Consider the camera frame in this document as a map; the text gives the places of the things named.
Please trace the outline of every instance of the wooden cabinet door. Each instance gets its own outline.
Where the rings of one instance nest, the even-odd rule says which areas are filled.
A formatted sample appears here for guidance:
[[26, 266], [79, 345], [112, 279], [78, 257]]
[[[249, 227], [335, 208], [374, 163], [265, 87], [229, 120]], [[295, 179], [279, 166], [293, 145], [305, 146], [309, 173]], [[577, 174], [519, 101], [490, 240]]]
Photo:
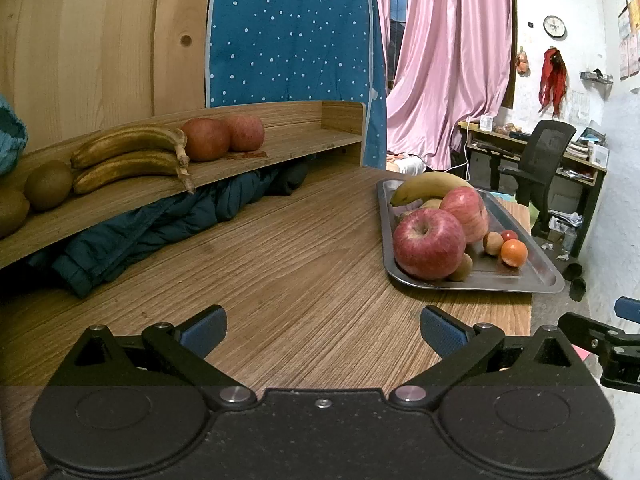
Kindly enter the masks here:
[[208, 0], [0, 0], [0, 93], [32, 152], [205, 107]]

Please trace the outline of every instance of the wall clock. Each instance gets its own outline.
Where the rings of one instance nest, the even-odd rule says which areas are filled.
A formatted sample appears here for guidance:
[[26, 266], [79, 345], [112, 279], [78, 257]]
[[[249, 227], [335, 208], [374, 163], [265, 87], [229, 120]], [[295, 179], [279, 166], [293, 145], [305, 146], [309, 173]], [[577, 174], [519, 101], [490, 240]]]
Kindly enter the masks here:
[[547, 16], [543, 25], [545, 32], [556, 40], [559, 40], [566, 34], [564, 22], [557, 16]]

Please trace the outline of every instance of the screw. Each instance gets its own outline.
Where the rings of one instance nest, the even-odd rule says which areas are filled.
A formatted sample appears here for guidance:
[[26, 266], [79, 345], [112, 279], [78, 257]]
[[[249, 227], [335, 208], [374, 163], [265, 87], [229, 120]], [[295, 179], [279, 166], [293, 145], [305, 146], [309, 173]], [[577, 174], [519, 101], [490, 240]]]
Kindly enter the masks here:
[[407, 386], [400, 386], [396, 388], [396, 397], [404, 402], [418, 402], [423, 400], [427, 396], [427, 392], [420, 386], [414, 384], [408, 384]]
[[329, 399], [318, 399], [314, 403], [318, 408], [330, 408], [332, 402]]
[[247, 402], [251, 397], [251, 390], [244, 386], [227, 386], [220, 390], [220, 398], [225, 402], [237, 404], [238, 402]]

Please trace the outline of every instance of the metal tray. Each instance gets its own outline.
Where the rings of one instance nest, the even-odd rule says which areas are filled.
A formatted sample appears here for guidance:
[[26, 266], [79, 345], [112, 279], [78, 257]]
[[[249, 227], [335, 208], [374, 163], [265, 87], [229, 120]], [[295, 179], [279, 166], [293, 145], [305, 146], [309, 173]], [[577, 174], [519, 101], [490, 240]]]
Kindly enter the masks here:
[[393, 229], [397, 220], [393, 208], [389, 205], [391, 196], [402, 180], [381, 180], [378, 182], [380, 200], [380, 222], [382, 226], [382, 255], [386, 272], [405, 285], [433, 290], [496, 290], [505, 292], [561, 292], [564, 279], [556, 266], [527, 233], [518, 221], [486, 191], [478, 189], [489, 213], [489, 229], [503, 231], [511, 229], [525, 243], [529, 250], [527, 263], [520, 269], [513, 269], [488, 256], [482, 249], [482, 242], [469, 245], [466, 252], [474, 261], [474, 270], [464, 282], [424, 282], [407, 275], [398, 267], [393, 252]]

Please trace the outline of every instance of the desk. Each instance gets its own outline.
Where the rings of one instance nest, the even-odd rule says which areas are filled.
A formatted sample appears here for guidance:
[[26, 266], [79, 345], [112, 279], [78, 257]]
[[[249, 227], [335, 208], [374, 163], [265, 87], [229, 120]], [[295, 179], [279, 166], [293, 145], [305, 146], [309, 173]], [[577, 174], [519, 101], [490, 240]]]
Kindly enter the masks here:
[[[469, 134], [466, 139], [466, 148], [472, 152], [478, 152], [484, 155], [488, 154], [487, 150], [478, 148], [474, 145], [474, 143], [478, 140], [483, 140], [484, 142], [490, 142], [491, 144], [494, 144], [498, 148], [514, 152], [514, 156], [503, 156], [503, 158], [506, 160], [519, 162], [519, 153], [522, 153], [524, 147], [527, 145], [526, 140], [513, 139], [513, 137], [504, 136], [495, 132], [486, 132], [484, 130], [481, 130], [477, 124], [467, 124], [465, 121], [462, 121], [458, 123], [458, 126], [464, 134], [466, 134], [468, 127]], [[556, 171], [557, 176], [565, 178], [582, 186], [582, 193], [580, 195], [580, 201], [578, 202], [577, 212], [578, 214], [583, 215], [584, 219], [582, 220], [582, 225], [578, 229], [574, 248], [571, 252], [571, 256], [577, 258], [580, 255], [582, 244], [584, 243], [584, 239], [589, 230], [591, 219], [593, 219], [593, 213], [595, 212], [596, 204], [598, 203], [598, 196], [600, 195], [600, 190], [602, 189], [602, 183], [604, 181], [605, 175], [607, 174], [607, 170], [604, 170], [603, 168], [596, 166], [595, 164], [591, 164], [588, 160], [581, 160], [580, 158], [570, 155], [569, 153], [565, 153], [562, 156], [562, 164], [564, 166], [572, 168], [575, 171], [588, 170], [595, 174], [595, 179], [593, 181], [590, 181], [582, 178], [570, 178], [566, 174], [561, 173], [560, 170]]]
[[[376, 182], [401, 176], [330, 158], [316, 161], [292, 196], [264, 197], [232, 221], [129, 267], [85, 300], [41, 290], [2, 304], [0, 401], [15, 480], [42, 475], [29, 430], [33, 403], [94, 323], [131, 335], [219, 303], [228, 334], [207, 361], [258, 395], [268, 386], [389, 392], [438, 361], [420, 338], [426, 304], [467, 324], [529, 335], [530, 294], [393, 284], [382, 264]], [[507, 208], [529, 228], [527, 208]]]

